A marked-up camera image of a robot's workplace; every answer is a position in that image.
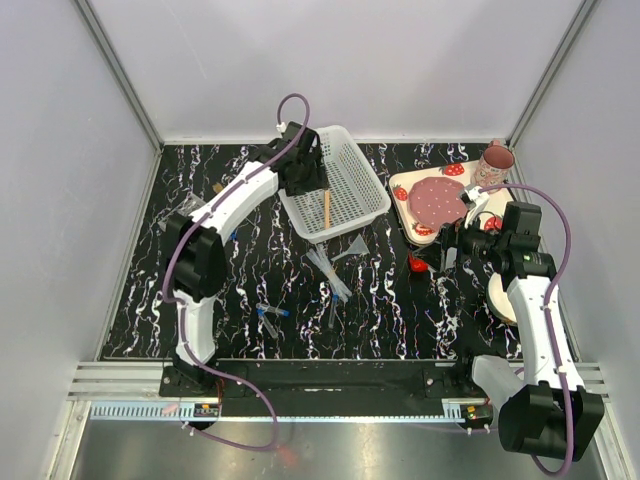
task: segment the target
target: black mount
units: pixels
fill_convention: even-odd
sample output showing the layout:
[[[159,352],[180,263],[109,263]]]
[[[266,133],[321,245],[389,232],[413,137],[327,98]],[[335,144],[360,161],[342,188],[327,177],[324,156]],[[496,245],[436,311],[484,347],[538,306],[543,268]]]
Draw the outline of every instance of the black mount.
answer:
[[[207,364],[250,380],[285,417],[443,415],[443,398],[477,398],[482,404],[486,397],[480,388],[454,375],[453,362],[448,361],[214,359]],[[215,396],[216,377],[203,372],[208,382],[203,384],[205,378],[194,368],[180,359],[167,365],[160,396]],[[233,381],[224,383],[224,414],[228,418],[268,415],[253,391]]]
[[[274,138],[251,154],[249,160],[266,163],[291,143],[302,125],[289,122],[282,138]],[[298,144],[289,150],[271,170],[278,174],[278,188],[290,196],[327,189],[329,182],[322,157],[320,137],[315,130],[305,128]]]
[[[573,408],[573,460],[584,455],[604,416],[600,395],[587,393],[583,387],[571,392]],[[567,428],[562,390],[546,382],[525,385],[502,406],[499,416],[502,448],[508,452],[540,457],[565,457]]]
[[[553,257],[538,252],[541,219],[542,211],[538,205],[509,202],[500,231],[481,230],[479,218],[464,228],[461,219],[443,225],[438,238],[444,254],[449,248],[458,250],[456,263],[459,265],[468,256],[491,262],[496,273],[501,275],[506,291],[516,277],[534,275],[552,279],[556,275]]]
[[[193,226],[193,220],[179,213],[167,219],[162,236],[165,267],[176,251],[180,239]],[[173,288],[189,294],[196,302],[215,295],[227,278],[227,259],[222,238],[215,228],[199,227],[178,257],[173,271]]]

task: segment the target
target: basket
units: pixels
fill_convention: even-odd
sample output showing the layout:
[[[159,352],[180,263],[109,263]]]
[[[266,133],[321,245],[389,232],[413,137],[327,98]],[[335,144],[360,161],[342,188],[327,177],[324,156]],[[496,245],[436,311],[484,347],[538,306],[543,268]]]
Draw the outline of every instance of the basket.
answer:
[[[331,191],[331,227],[324,228],[324,191],[280,199],[296,233],[319,243],[371,224],[389,210],[391,200],[349,132],[337,125],[316,130],[322,143]]]

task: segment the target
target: red toy fruit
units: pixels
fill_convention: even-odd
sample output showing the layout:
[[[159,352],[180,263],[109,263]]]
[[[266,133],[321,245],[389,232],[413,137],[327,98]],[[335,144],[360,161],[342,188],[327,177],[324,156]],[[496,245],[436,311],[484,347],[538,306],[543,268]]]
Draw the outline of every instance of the red toy fruit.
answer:
[[[409,198],[407,191],[400,185],[394,185],[393,187],[391,187],[391,191],[393,192],[393,196],[401,202],[406,202],[407,198]]]
[[[414,257],[411,252],[409,252],[409,268],[412,272],[422,273],[429,270],[429,265],[427,265],[427,262],[424,260]]]
[[[425,227],[424,225],[418,222],[414,223],[411,228],[413,228],[413,231],[416,232],[421,237],[426,237],[435,233],[429,227]]]
[[[488,232],[490,230],[502,230],[502,218],[494,215],[489,220],[487,220],[487,222],[484,224],[484,231]]]
[[[464,167],[459,163],[442,167],[440,170],[444,175],[448,177],[457,177],[458,175],[462,175],[464,173]]]

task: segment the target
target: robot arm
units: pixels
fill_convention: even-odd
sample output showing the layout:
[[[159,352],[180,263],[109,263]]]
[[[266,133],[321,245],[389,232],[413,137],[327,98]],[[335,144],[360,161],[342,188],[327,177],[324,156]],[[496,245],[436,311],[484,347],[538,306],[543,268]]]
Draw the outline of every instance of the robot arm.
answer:
[[[500,442],[505,450],[564,458],[566,417],[554,360],[553,349],[557,346],[573,408],[573,459],[579,460],[604,416],[604,404],[599,395],[585,391],[573,364],[557,307],[557,288],[551,293],[548,306],[555,342],[547,327],[544,298],[556,269],[550,255],[538,252],[540,207],[510,202],[501,231],[484,232],[476,216],[486,205],[488,194],[479,190],[473,187],[462,192],[462,200],[472,208],[464,221],[443,226],[441,248],[443,253],[454,248],[457,261],[465,255],[489,261],[500,274],[518,322],[524,381],[515,375],[507,360],[489,355],[474,358],[471,379],[499,412]]]
[[[167,220],[163,250],[168,253],[168,262],[185,232],[204,214],[210,214],[191,236],[178,258],[172,277],[175,296],[184,301],[178,308],[186,309],[186,331],[189,332],[190,349],[202,363],[208,362],[216,350],[213,339],[213,305],[215,295],[226,281],[224,245],[231,234],[260,203],[281,188],[292,196],[327,188],[320,140],[318,134],[310,129],[305,129],[297,146],[289,147],[289,153],[270,168],[250,177],[252,172],[264,167],[264,162],[281,152],[300,128],[300,125],[291,122],[283,138],[258,148],[238,176],[218,194],[224,195],[225,190],[231,190],[233,196],[222,202],[213,213],[211,210],[215,198],[191,212],[188,217],[174,214]],[[176,347],[177,359],[187,365],[194,365],[184,343],[185,339],[180,334]]]

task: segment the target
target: black table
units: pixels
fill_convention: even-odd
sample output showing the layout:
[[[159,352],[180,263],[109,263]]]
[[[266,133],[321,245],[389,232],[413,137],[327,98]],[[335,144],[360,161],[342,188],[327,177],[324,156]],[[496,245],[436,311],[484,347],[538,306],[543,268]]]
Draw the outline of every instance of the black table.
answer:
[[[414,169],[476,160],[481,144],[361,145],[380,180]],[[176,308],[164,305],[160,288],[164,252],[158,225],[193,192],[208,201],[213,185],[228,184],[254,146],[166,147],[138,244],[102,359],[160,359],[177,342]],[[277,196],[249,215],[225,250],[229,276],[214,309],[218,358],[455,359],[475,353],[519,356],[517,329],[489,311],[489,265],[468,261],[443,274],[412,273],[409,246],[393,209],[373,224],[332,239],[329,256],[361,233],[370,255],[336,262],[353,291],[340,305],[334,331],[327,328],[331,293],[324,275],[304,257],[311,244],[296,235]],[[259,323],[255,305],[277,305],[288,318],[270,316],[273,339]]]

